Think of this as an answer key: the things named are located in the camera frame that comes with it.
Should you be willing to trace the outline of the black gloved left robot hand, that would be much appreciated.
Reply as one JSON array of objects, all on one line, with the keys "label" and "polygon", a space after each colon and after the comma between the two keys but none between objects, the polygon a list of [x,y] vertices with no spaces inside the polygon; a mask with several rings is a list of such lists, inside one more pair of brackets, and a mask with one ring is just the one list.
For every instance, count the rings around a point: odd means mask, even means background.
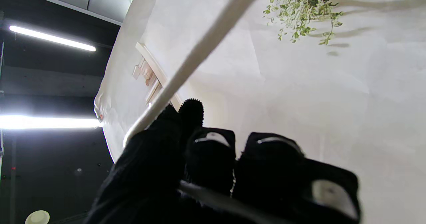
[{"label": "black gloved left robot hand", "polygon": [[181,180],[295,224],[361,222],[353,172],[308,159],[276,133],[250,133],[236,160],[234,132],[203,120],[202,103],[188,99],[131,137],[84,223],[252,223],[181,193]]}]

